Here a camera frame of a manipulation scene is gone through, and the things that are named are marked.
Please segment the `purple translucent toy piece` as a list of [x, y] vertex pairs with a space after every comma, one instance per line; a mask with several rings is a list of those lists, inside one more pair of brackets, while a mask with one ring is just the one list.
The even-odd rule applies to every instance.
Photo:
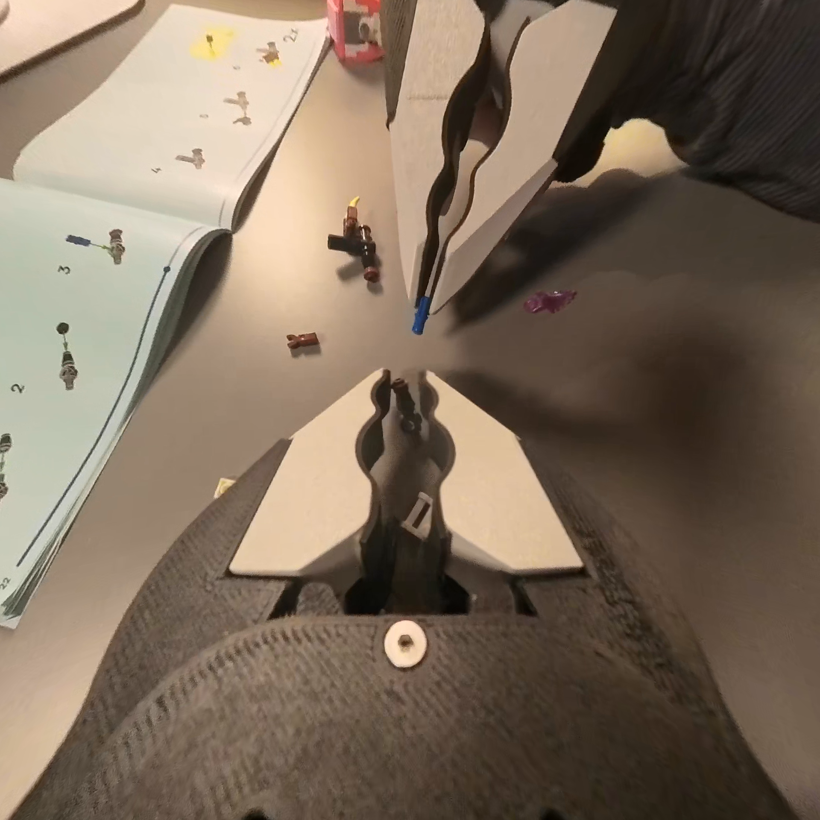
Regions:
[[565, 310], [577, 297], [575, 290], [539, 291], [524, 302], [527, 313], [549, 313], [555, 315]]

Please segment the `open instruction booklet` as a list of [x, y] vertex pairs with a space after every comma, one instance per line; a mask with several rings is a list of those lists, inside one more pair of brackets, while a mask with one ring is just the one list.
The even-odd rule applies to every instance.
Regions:
[[2, 180], [1, 617], [15, 629], [329, 44], [173, 4]]

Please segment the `pink red printed box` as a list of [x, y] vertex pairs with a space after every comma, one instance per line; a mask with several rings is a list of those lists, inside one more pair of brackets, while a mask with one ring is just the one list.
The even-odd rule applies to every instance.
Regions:
[[384, 56], [380, 1], [327, 1], [326, 12], [328, 33], [340, 62], [371, 63]]

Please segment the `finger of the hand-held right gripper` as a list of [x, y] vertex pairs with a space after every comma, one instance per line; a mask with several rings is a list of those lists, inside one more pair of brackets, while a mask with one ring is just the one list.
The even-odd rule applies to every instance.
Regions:
[[469, 203], [440, 253], [430, 314], [477, 272], [552, 178], [554, 154], [618, 11], [560, 5], [522, 26], [508, 55], [505, 119], [473, 170]]
[[486, 79], [489, 33], [472, 1], [382, 3], [385, 104], [398, 246], [411, 302], [442, 302], [439, 221]]

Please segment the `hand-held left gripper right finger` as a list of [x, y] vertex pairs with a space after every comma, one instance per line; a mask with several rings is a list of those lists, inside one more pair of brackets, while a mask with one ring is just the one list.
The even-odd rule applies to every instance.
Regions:
[[498, 572], [581, 571], [518, 436], [432, 371], [418, 388], [453, 557]]

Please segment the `brown black toy brick model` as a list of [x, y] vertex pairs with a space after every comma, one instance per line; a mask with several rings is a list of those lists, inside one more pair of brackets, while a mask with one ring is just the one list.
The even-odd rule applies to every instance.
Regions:
[[358, 259], [363, 267], [364, 280], [369, 284], [378, 284], [381, 281], [381, 270], [376, 244], [371, 227], [359, 220], [359, 201], [358, 196], [349, 201], [343, 217], [342, 231], [340, 234], [328, 234], [327, 248]]

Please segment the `small dark toy brick piece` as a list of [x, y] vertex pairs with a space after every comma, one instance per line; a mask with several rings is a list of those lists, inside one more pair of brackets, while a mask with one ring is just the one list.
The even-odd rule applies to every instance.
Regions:
[[400, 430], [405, 436], [419, 440], [422, 436], [424, 419], [416, 407], [410, 385], [405, 378], [397, 377], [391, 382], [391, 389], [395, 396]]

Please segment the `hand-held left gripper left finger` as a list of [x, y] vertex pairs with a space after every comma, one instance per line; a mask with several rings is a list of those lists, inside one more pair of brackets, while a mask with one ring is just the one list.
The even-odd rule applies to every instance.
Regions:
[[288, 439], [229, 569], [234, 575], [332, 575], [354, 566], [381, 501], [391, 373], [369, 374]]

